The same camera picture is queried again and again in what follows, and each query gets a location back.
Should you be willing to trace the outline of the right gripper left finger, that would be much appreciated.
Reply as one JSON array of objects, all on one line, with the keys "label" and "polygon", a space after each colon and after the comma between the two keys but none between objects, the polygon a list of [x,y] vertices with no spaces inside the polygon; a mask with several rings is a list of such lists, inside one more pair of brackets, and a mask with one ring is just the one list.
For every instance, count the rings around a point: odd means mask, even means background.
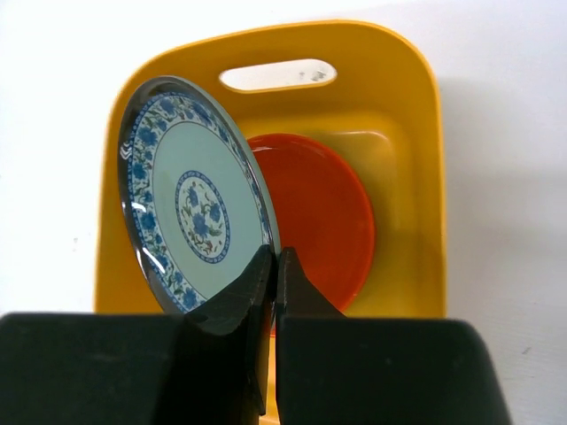
[{"label": "right gripper left finger", "polygon": [[255,424],[266,412],[273,254],[189,313],[11,313],[4,424]]}]

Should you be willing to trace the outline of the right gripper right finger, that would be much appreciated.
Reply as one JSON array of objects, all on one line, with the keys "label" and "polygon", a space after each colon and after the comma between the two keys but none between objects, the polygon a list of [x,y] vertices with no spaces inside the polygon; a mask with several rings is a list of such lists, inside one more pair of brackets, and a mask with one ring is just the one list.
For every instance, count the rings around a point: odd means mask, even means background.
[{"label": "right gripper right finger", "polygon": [[479,333],[467,322],[348,318],[282,251],[276,404],[283,424],[508,424]]}]

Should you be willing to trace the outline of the orange plate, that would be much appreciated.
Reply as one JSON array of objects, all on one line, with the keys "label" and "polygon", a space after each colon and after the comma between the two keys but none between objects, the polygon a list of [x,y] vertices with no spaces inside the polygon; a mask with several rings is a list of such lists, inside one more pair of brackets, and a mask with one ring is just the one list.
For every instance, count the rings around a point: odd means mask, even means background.
[{"label": "orange plate", "polygon": [[309,281],[340,311],[371,269],[376,225],[357,173],[333,149],[294,134],[248,141],[275,208],[281,244],[296,250]]}]

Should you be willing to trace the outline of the blue patterned plate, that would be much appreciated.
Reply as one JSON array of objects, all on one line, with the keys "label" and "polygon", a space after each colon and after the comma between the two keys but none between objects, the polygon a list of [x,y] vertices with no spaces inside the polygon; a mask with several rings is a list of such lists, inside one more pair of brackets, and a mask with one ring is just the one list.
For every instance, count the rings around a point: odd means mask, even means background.
[{"label": "blue patterned plate", "polygon": [[121,208],[165,313],[203,305],[256,251],[281,251],[268,185],[236,122],[192,81],[166,75],[130,97],[118,135]]}]

